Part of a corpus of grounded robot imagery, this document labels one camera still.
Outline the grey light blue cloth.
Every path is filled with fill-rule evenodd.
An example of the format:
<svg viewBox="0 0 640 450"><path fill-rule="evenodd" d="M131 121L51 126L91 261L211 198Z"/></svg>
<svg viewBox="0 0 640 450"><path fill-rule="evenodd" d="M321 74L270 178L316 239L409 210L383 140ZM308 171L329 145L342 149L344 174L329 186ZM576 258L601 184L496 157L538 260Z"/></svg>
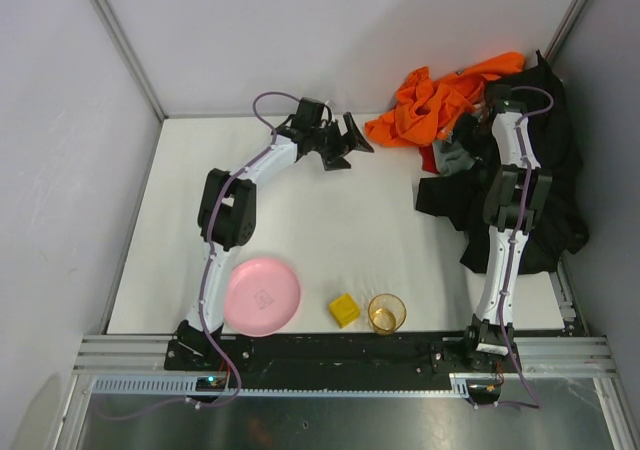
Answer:
<svg viewBox="0 0 640 450"><path fill-rule="evenodd" d="M433 145L435 166L441 176L470 170L476 160L458 142L436 140Z"/></svg>

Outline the black cloth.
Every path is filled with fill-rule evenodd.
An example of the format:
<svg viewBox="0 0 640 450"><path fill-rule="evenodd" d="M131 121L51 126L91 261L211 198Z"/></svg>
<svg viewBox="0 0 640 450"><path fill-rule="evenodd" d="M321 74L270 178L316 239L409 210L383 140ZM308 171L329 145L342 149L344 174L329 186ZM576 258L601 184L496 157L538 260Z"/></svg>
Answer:
<svg viewBox="0 0 640 450"><path fill-rule="evenodd" d="M582 160L564 86L543 57L537 61L536 66L498 81L511 87L516 99L536 113L529 120L527 132L541 168L532 175L527 200L538 201L541 206L523 250L518 269L521 275L555 271L563 252L575 254L589 239L575 196ZM489 260L489 226L484 209L499 169L498 148L488 123L470 114L459 117L449 150L436 155L451 157L456 152L469 158L466 169L421 179L416 209L446 217L456 230L466 233L468 244L460 261L471 271L483 274Z"/></svg>

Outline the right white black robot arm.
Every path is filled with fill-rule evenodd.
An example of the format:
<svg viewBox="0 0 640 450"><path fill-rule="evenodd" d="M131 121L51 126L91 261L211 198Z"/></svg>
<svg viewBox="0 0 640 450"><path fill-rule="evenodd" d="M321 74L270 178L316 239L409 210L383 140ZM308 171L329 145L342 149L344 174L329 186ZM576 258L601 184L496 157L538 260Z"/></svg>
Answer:
<svg viewBox="0 0 640 450"><path fill-rule="evenodd" d="M552 110L554 97L539 87L498 85L488 101L499 166L483 207L489 235L483 293L465 333L465 360L478 372L493 371L500 362L515 358L513 300L518 270L552 183L534 154L528 123Z"/></svg>

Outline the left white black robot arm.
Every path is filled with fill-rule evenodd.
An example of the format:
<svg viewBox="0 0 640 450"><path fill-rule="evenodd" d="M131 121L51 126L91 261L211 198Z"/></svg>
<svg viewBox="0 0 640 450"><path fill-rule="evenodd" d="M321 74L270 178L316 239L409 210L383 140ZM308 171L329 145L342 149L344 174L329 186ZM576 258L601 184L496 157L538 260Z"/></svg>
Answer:
<svg viewBox="0 0 640 450"><path fill-rule="evenodd" d="M275 126L267 123L266 147L234 171L211 170L206 178L197 223L208 254L197 297L179 324L175 340L190 357L210 359L219 351L223 305L233 263L256 228L259 186L309 153L320 156L326 171L351 167L352 151L372 153L353 115L342 122L330 107L311 98L295 100L294 113Z"/></svg>

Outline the red cloth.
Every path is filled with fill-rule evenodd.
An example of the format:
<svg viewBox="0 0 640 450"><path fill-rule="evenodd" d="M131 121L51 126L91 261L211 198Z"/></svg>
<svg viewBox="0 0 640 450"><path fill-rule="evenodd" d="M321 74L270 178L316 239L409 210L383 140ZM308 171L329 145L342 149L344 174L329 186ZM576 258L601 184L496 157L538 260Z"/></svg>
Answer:
<svg viewBox="0 0 640 450"><path fill-rule="evenodd" d="M419 148L419 153L422 159L422 170L431 174L438 174L438 168L435 159L435 153L432 146L425 146Z"/></svg>

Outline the orange cloth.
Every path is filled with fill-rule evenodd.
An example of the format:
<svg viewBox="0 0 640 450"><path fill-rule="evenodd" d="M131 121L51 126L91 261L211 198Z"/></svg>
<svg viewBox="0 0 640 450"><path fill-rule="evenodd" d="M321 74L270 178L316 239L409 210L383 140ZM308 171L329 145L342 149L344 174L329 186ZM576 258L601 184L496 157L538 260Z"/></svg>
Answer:
<svg viewBox="0 0 640 450"><path fill-rule="evenodd" d="M488 83L521 72L525 63L523 54L507 52L438 79L428 67L415 69L397 89L394 108L365 123L366 135L386 147L445 140L456 120L481 103Z"/></svg>

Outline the yellow cube block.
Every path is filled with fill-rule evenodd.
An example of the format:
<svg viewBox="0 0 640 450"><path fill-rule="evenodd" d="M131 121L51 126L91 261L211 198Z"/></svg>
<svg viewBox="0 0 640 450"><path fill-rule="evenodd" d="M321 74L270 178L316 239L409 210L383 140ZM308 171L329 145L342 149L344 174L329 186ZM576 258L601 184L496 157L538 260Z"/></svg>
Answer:
<svg viewBox="0 0 640 450"><path fill-rule="evenodd" d="M353 297L345 293L329 304L329 312L340 328L345 328L360 317L360 307Z"/></svg>

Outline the pink round plate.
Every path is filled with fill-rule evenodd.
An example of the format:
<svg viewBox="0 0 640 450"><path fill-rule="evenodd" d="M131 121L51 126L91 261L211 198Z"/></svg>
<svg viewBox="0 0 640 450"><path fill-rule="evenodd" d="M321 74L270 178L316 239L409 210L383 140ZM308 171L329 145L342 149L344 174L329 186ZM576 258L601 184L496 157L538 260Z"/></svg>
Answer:
<svg viewBox="0 0 640 450"><path fill-rule="evenodd" d="M270 336L294 317L300 301L301 285L286 263L272 257L254 258L231 273L224 322L245 336Z"/></svg>

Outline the amber transparent plastic cup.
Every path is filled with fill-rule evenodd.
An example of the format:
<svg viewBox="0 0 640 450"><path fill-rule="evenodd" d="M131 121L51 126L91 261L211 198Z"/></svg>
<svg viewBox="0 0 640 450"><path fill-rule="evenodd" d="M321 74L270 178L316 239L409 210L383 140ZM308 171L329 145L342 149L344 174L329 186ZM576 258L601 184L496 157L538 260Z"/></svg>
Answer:
<svg viewBox="0 0 640 450"><path fill-rule="evenodd" d="M368 305L368 318L373 331L378 335L391 335L398 331L407 317L404 302L396 295L376 295Z"/></svg>

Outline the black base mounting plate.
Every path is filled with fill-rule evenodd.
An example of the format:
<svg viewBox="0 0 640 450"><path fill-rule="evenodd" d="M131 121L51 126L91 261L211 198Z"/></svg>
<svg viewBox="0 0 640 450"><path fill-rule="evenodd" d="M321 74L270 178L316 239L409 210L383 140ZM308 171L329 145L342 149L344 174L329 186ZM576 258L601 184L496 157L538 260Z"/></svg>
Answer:
<svg viewBox="0 0 640 450"><path fill-rule="evenodd" d="M400 332L276 334L267 337L219 336L210 359L179 349L175 333L168 342L168 371L213 374L229 357L237 371L229 385L249 392L311 393L448 390L453 373L474 376L515 371L511 359L490 372L472 370L465 360L465 333Z"/></svg>

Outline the aluminium front frame rail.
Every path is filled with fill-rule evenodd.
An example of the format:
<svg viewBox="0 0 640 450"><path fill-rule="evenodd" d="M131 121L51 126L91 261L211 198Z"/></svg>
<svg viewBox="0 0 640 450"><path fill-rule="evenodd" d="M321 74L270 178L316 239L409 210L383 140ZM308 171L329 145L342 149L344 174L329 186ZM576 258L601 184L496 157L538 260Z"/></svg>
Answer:
<svg viewBox="0 0 640 450"><path fill-rule="evenodd" d="M221 348L241 372L283 364L415 364L438 372L512 372L506 356L471 354L461 338L404 333L283 334L252 339L225 335ZM614 376L616 365L603 337L520 337L515 362L530 376ZM81 373L208 371L221 358L203 338L190 344L172 335L106 335L83 339L74 363Z"/></svg>

